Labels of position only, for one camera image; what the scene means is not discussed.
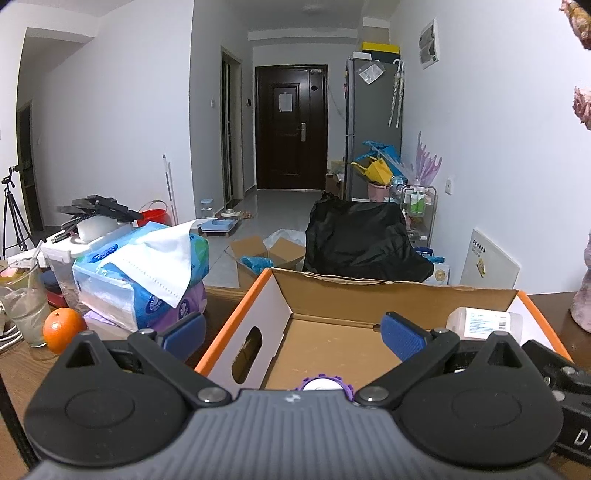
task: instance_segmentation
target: red bucket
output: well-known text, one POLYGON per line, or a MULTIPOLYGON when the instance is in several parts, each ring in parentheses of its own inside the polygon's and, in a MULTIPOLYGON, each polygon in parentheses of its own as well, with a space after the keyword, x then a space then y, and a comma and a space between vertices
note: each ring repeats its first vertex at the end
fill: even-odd
POLYGON ((138 226, 144 226, 148 222, 156 222, 168 226, 173 225, 170 215, 168 214, 168 205, 162 200, 154 200, 153 202, 146 203, 142 208, 139 209, 139 212, 142 214, 143 218, 138 220, 138 226), (162 203, 164 208, 150 208, 156 203, 162 203))

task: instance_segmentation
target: tissue pack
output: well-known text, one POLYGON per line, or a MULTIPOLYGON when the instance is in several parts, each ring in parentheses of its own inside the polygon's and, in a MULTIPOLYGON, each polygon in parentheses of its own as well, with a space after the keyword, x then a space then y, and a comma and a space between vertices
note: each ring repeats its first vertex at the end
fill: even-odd
MULTIPOLYGON (((205 286, 201 281, 194 287, 188 289, 187 293, 181 300, 181 303, 179 303, 175 309, 169 309, 163 317, 156 320, 151 325, 151 328, 157 332, 163 332, 193 312, 205 312, 206 307, 207 295, 205 293, 205 286)), ((86 320, 86 323, 89 324, 90 330, 94 330, 96 333, 98 333, 101 340, 125 340, 130 334, 130 330, 121 327, 121 325, 109 320, 104 315, 93 310, 84 315, 84 319, 86 320), (103 326, 103 324, 110 325, 113 328, 110 329, 108 327, 104 327, 101 329, 100 327, 97 327, 97 325, 103 326)))
MULTIPOLYGON (((169 227, 148 222, 145 226, 106 244, 100 251, 76 259, 72 270, 76 287, 80 292, 80 300, 111 322, 131 331, 150 327, 164 317, 172 309, 169 304, 152 295, 115 265, 103 262, 124 245, 164 228, 169 227)), ((191 280, 187 291, 201 282, 209 271, 207 240, 192 232, 189 233, 189 237, 191 280)))

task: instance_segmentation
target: doorway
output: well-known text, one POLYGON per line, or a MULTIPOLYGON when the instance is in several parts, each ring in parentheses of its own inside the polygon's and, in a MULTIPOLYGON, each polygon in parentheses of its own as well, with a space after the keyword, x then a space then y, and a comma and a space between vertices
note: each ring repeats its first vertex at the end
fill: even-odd
POLYGON ((244 197, 242 172, 242 64, 222 49, 222 179, 224 204, 234 208, 244 197))
POLYGON ((20 167, 22 199, 29 220, 29 229, 31 232, 42 232, 44 226, 37 196, 31 139, 31 102, 28 102, 17 111, 18 166, 20 167))
POLYGON ((256 68, 256 184, 323 190, 328 65, 256 68))

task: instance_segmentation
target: blue plastic bag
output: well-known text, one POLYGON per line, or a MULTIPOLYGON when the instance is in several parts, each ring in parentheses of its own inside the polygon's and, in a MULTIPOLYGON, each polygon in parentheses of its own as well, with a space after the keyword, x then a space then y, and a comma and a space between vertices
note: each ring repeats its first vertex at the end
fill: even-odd
POLYGON ((273 267, 273 260, 265 257, 247 257, 245 255, 240 261, 257 275, 260 275, 266 268, 273 267))
POLYGON ((403 173, 396 168, 395 163, 400 162, 400 155, 398 155, 398 152, 393 145, 386 145, 384 143, 372 142, 369 140, 363 142, 363 145, 371 148, 371 150, 366 154, 357 157, 355 161, 363 160, 366 157, 381 157, 386 161, 386 165, 388 165, 388 168, 394 177, 404 177, 403 173))

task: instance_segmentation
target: dark brown door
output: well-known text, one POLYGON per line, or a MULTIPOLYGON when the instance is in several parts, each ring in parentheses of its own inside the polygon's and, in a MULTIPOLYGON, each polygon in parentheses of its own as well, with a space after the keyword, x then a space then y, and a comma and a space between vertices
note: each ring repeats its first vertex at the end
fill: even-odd
POLYGON ((17 148, 22 199, 29 219, 29 227, 32 231, 42 232, 44 229, 43 219, 41 218, 41 209, 37 199, 37 186, 35 185, 35 172, 33 170, 30 103, 17 112, 17 148))
POLYGON ((257 67, 258 188, 324 189, 327 71, 326 65, 257 67))

